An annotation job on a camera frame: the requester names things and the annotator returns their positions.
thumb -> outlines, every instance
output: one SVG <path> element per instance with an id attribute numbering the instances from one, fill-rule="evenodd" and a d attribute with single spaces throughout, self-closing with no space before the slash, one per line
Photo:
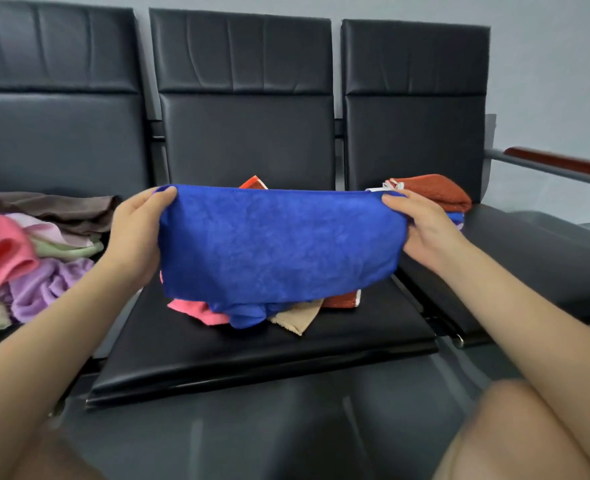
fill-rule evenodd
<path id="1" fill-rule="evenodd" d="M 393 210 L 402 212 L 413 219 L 419 216 L 420 206 L 417 201 L 411 200 L 408 197 L 393 197 L 391 194 L 384 194 L 381 196 L 381 201 Z"/>
<path id="2" fill-rule="evenodd" d="M 152 194 L 139 210 L 143 210 L 154 219 L 159 219 L 164 209 L 171 205 L 175 197 L 177 197 L 177 187 L 168 187 L 163 192 Z"/>

black leather chair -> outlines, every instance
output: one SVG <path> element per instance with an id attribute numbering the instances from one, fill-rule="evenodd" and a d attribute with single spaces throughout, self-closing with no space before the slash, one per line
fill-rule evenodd
<path id="1" fill-rule="evenodd" d="M 145 124 L 132 10 L 0 0 L 0 191 L 129 197 Z"/>
<path id="2" fill-rule="evenodd" d="M 329 20 L 151 10 L 171 183 L 335 188 Z M 304 337 L 264 322 L 207 327 L 142 291 L 87 400 L 103 406 L 435 350 L 392 280 Z"/>
<path id="3" fill-rule="evenodd" d="M 590 231 L 555 232 L 480 203 L 490 30 L 439 23 L 344 20 L 347 189 L 441 173 L 471 196 L 464 234 L 553 303 L 590 322 Z M 453 335 L 485 339 L 435 274 L 403 255 L 399 278 Z"/>

hand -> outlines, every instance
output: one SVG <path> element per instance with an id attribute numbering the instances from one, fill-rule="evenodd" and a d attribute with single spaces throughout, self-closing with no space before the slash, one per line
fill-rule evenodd
<path id="1" fill-rule="evenodd" d="M 112 217 L 110 242 L 100 262 L 133 283 L 145 286 L 159 267 L 159 219 L 177 196 L 176 187 L 144 190 L 123 201 Z"/>
<path id="2" fill-rule="evenodd" d="M 396 192 L 405 197 L 385 194 L 381 201 L 412 219 L 408 225 L 404 252 L 434 273 L 443 276 L 452 258 L 472 244 L 435 202 L 410 190 Z"/>

white wall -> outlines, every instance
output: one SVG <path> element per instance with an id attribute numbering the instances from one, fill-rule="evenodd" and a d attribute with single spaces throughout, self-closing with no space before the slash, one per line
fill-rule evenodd
<path id="1" fill-rule="evenodd" d="M 342 18 L 489 25 L 491 65 L 486 112 L 497 114 L 495 147 L 531 146 L 590 159 L 590 0 L 57 1 L 133 7 L 149 74 L 150 6 L 331 18 L 337 114 L 341 111 Z M 159 103 L 153 99 L 154 107 L 149 111 L 159 117 Z M 484 201 L 507 210 L 539 209 L 574 222 L 590 221 L 590 185 L 500 162 L 493 164 Z"/>

chair seat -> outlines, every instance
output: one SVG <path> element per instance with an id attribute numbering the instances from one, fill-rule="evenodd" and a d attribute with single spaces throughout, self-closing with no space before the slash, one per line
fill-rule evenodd
<path id="1" fill-rule="evenodd" d="M 104 406 L 296 376 L 436 350 L 435 334 L 392 279 L 354 310 L 322 309 L 298 337 L 264 322 L 209 327 L 171 310 L 158 280 L 131 313 L 87 400 Z"/>
<path id="2" fill-rule="evenodd" d="M 487 205 L 466 216 L 464 234 L 533 290 L 574 317 L 590 323 L 590 230 L 555 223 L 553 230 Z M 454 323 L 464 336 L 481 325 L 437 275 L 403 254 L 400 279 L 414 283 L 429 306 Z"/>

